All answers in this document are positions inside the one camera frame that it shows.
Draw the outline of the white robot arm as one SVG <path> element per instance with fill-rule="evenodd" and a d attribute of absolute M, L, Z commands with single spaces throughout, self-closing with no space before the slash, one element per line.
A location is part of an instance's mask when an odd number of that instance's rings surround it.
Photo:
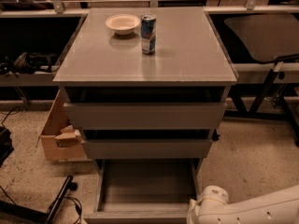
<path fill-rule="evenodd" d="M 239 203 L 218 186 L 204 188 L 190 199 L 187 224 L 299 224 L 299 186 L 275 191 Z"/>

